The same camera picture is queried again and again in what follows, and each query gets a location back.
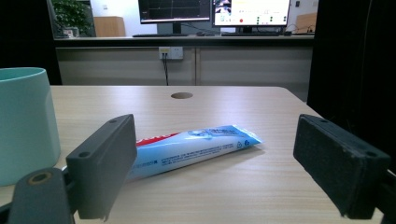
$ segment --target table surface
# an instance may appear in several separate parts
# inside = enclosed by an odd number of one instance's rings
[[[379,223],[341,217],[293,156],[300,114],[318,115],[277,87],[52,86],[64,158],[115,117],[134,114],[136,138],[236,124],[263,143],[125,184],[107,223]],[[190,92],[175,99],[173,93]],[[0,188],[0,205],[13,186]],[[77,223],[103,223],[79,220]]]

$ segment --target red stripe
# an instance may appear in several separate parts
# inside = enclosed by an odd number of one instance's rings
[[[136,141],[136,146],[137,147],[141,147],[141,146],[145,146],[145,145],[148,145],[148,144],[151,144],[151,143],[159,142],[159,141],[161,141],[163,139],[172,137],[172,136],[174,136],[176,134],[178,134],[178,133],[171,133],[171,134],[168,134],[168,135],[161,135],[161,136],[156,136],[156,137],[151,137],[151,138],[144,138],[144,139]]]

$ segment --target dark panel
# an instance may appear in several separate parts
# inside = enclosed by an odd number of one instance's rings
[[[393,158],[391,10],[395,1],[321,0],[307,103]]]
[[[0,67],[42,67],[61,85],[47,0],[4,1],[0,21]]]

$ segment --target toothpaste tube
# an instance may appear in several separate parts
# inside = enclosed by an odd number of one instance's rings
[[[126,179],[156,175],[261,142],[256,134],[235,125],[142,139],[136,142],[137,157]]]

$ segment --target green leaves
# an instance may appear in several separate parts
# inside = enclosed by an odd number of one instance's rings
[[[64,27],[77,27],[81,34],[88,35],[92,24],[87,21],[90,7],[76,0],[52,0],[57,21]]]

